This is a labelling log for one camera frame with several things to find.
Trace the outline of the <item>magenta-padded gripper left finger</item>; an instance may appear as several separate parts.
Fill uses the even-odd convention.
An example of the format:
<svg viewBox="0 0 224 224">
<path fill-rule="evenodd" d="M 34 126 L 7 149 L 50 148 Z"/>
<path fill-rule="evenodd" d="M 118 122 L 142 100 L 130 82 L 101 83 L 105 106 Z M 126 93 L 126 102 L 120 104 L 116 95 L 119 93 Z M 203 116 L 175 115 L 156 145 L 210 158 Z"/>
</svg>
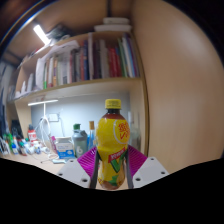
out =
<svg viewBox="0 0 224 224">
<path fill-rule="evenodd" d="M 57 175 L 83 188 L 95 189 L 97 185 L 99 155 L 93 147 L 78 159 L 69 159 Z"/>
</svg>

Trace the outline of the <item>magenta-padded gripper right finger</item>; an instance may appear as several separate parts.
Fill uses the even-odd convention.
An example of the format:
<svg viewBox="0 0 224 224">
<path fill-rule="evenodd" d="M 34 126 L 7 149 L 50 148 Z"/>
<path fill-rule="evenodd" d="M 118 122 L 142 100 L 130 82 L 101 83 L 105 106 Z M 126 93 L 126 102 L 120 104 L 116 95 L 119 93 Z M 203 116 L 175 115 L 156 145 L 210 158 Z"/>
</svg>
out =
<svg viewBox="0 0 224 224">
<path fill-rule="evenodd" d="M 144 187 L 168 175 L 155 157 L 146 157 L 132 146 L 126 154 L 126 176 L 129 189 Z"/>
</svg>

